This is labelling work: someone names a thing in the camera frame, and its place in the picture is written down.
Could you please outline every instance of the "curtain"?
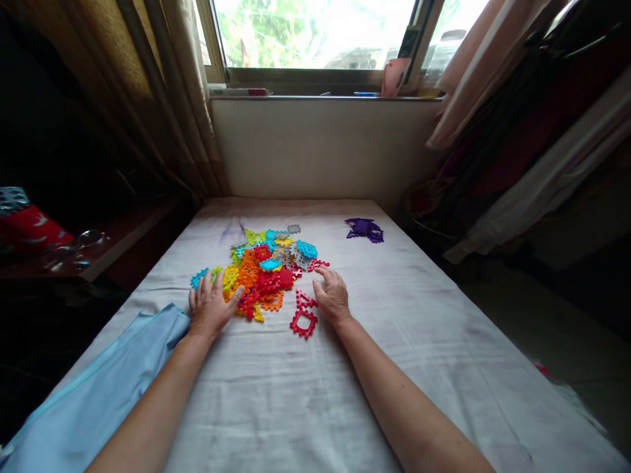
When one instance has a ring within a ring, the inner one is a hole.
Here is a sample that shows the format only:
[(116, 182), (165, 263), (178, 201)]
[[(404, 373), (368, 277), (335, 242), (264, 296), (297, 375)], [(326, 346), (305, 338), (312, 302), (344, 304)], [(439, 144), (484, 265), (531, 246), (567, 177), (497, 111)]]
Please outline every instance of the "curtain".
[(631, 133), (631, 66), (537, 163), (444, 253), (458, 264), (487, 254), (555, 210)]
[(523, 59), (528, 35), (547, 26), (565, 3), (489, 0), (436, 84), (446, 95), (428, 148), (453, 145), (480, 105)]
[(230, 195), (194, 0), (0, 1), (56, 47), (81, 84), (88, 116), (135, 169), (198, 198)]

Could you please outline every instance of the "bed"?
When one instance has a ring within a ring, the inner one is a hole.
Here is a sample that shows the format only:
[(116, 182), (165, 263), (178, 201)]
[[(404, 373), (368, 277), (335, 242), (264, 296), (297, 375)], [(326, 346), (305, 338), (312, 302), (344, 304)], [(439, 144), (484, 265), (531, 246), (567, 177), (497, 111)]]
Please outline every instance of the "bed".
[[(351, 217), (385, 241), (347, 239)], [(384, 351), (498, 471), (628, 470), (575, 411), (407, 235), (368, 200), (209, 200), (96, 337), (68, 383), (140, 312), (185, 310), (191, 276), (225, 266), (241, 224), (302, 227), (346, 281), (350, 307)], [(315, 273), (297, 287), (312, 295)], [(263, 324), (235, 317), (215, 343), (172, 447), (168, 472), (399, 471), (335, 334), (320, 317), (308, 340), (289, 328), (287, 294)]]

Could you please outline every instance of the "window frame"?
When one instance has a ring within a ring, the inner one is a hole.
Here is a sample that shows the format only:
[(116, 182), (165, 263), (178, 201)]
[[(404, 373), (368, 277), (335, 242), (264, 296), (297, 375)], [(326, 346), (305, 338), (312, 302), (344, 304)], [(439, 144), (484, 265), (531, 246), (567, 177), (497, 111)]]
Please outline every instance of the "window frame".
[[(354, 91), (379, 92), (383, 70), (228, 68), (219, 37), (217, 15), (211, 0), (197, 2), (211, 65), (205, 65), (209, 83), (225, 83), (228, 88), (266, 88), (279, 95), (352, 95)], [(416, 32), (410, 48), (412, 62), (400, 93), (415, 92), (423, 81), (421, 69), (429, 42), (445, 0), (415, 0), (408, 31)]]

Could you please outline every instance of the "blue towel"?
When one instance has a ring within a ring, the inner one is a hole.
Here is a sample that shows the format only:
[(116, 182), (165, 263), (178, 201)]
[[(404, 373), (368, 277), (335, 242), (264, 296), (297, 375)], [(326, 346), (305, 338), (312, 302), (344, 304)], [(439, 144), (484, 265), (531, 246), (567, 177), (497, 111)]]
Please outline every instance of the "blue towel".
[(158, 315), (138, 314), (113, 344), (26, 419), (7, 444), (12, 453), (0, 471), (83, 472), (188, 328), (189, 318), (175, 304)]

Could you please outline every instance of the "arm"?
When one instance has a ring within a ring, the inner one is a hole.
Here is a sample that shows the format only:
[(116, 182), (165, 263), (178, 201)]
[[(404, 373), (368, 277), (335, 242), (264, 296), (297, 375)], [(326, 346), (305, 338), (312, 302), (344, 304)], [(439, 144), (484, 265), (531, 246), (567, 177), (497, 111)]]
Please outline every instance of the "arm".
[(346, 348), (368, 403), (404, 470), (493, 472), (465, 435), (379, 348), (348, 309), (344, 281), (319, 268), (315, 298)]
[(162, 471), (206, 354), (243, 295), (241, 287), (225, 303), (222, 282), (223, 271), (211, 287), (209, 272), (196, 292), (191, 289), (192, 321), (187, 335), (94, 459), (88, 473)]

